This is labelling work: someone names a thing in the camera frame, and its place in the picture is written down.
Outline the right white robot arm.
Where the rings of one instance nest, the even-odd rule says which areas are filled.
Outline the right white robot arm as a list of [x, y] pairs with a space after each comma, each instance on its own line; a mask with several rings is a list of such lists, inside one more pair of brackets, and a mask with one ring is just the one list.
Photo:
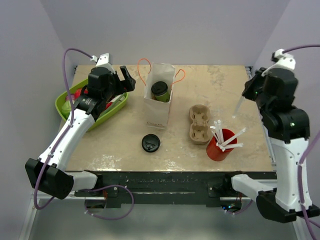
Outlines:
[[276, 163], [277, 186], [269, 187], [237, 171], [227, 175], [223, 192], [230, 197], [238, 192], [253, 200], [260, 214], [279, 223], [294, 222], [303, 216], [317, 217], [320, 209], [308, 193], [306, 167], [300, 157], [309, 146], [308, 114], [293, 105], [298, 79], [288, 69], [261, 67], [244, 85], [242, 96], [254, 101], [267, 131]]

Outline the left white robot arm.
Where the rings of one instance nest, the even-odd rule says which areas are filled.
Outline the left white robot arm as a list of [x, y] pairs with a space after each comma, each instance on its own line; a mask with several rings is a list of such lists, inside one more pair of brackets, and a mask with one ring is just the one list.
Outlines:
[[70, 192], [84, 190], [92, 196], [99, 196], [104, 184], [98, 176], [89, 171], [66, 173], [66, 167], [79, 141], [91, 128], [112, 97], [135, 89], [136, 81], [127, 67], [120, 67], [123, 80], [116, 72], [97, 66], [88, 74], [88, 83], [82, 88], [74, 102], [74, 112], [69, 114], [61, 131], [50, 146], [37, 158], [29, 158], [25, 170], [34, 190], [63, 200]]

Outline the single white straw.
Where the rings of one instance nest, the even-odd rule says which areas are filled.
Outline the single white straw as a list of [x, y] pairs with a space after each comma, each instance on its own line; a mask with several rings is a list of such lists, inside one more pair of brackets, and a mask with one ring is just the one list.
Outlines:
[[245, 97], [244, 97], [244, 96], [241, 96], [241, 97], [239, 98], [239, 101], [237, 102], [237, 104], [236, 104], [236, 106], [235, 106], [235, 109], [234, 109], [234, 111], [233, 111], [233, 114], [232, 114], [232, 118], [233, 118], [233, 119], [236, 118], [236, 116], [237, 116], [237, 114], [238, 114], [238, 111], [239, 111], [239, 109], [240, 109], [240, 107], [241, 107], [241, 105], [242, 105], [242, 103], [243, 103], [244, 100], [245, 100]]

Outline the green paper coffee cup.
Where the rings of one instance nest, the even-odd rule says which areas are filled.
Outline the green paper coffee cup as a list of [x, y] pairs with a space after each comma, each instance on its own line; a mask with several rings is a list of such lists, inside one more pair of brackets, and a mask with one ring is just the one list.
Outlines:
[[153, 93], [155, 99], [159, 102], [168, 103], [170, 101], [170, 94], [168, 91], [161, 93]]

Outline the black plastic cup lid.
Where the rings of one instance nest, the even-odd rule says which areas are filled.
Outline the black plastic cup lid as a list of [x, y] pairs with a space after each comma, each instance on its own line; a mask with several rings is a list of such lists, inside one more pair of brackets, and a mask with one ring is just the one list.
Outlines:
[[157, 81], [151, 86], [151, 92], [155, 96], [162, 96], [168, 91], [168, 85], [164, 81]]

